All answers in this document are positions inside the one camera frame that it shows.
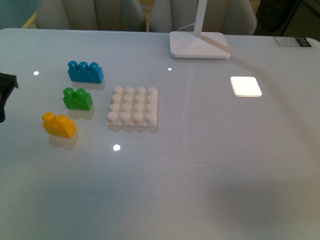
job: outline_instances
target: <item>white desk lamp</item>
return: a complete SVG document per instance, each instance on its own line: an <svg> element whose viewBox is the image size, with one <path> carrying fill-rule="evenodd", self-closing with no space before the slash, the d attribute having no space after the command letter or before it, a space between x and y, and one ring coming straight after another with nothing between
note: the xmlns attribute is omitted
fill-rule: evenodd
<svg viewBox="0 0 320 240"><path fill-rule="evenodd" d="M170 32L170 50L175 58L227 59L231 51L220 32L202 32L208 0L199 0L193 34Z"/></svg>

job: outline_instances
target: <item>blue building block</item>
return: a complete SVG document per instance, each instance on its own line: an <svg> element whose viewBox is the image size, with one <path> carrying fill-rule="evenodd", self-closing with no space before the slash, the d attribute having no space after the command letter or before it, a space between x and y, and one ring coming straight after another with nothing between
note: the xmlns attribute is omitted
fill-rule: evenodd
<svg viewBox="0 0 320 240"><path fill-rule="evenodd" d="M71 81L101 84L104 80L104 73L98 63L92 62L89 66L88 63L82 61L77 64L76 61L70 61L68 63L68 74Z"/></svg>

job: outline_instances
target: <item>yellow building block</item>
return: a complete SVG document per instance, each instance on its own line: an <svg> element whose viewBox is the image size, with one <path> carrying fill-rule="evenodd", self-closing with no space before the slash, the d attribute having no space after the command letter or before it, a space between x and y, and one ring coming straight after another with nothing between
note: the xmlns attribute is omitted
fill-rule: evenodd
<svg viewBox="0 0 320 240"><path fill-rule="evenodd" d="M74 121L66 115L55 116L54 113L47 112L42 116L42 120L42 126L48 134L72 138L77 130Z"/></svg>

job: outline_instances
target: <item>black object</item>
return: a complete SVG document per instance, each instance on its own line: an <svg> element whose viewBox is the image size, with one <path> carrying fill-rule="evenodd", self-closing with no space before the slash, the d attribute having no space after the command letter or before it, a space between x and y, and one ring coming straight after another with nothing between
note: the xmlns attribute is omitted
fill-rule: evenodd
<svg viewBox="0 0 320 240"><path fill-rule="evenodd" d="M254 35L283 36L301 0L261 0Z"/></svg>
<svg viewBox="0 0 320 240"><path fill-rule="evenodd" d="M18 88L17 77L0 72L0 123L5 120L5 104L14 88Z"/></svg>

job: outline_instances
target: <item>sticker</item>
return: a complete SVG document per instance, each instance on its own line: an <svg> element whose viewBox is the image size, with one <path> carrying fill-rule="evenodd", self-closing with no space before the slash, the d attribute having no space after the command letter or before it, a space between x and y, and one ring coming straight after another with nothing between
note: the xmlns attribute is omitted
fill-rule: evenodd
<svg viewBox="0 0 320 240"><path fill-rule="evenodd" d="M274 36L274 39L279 46L311 47L310 43L305 37Z"/></svg>

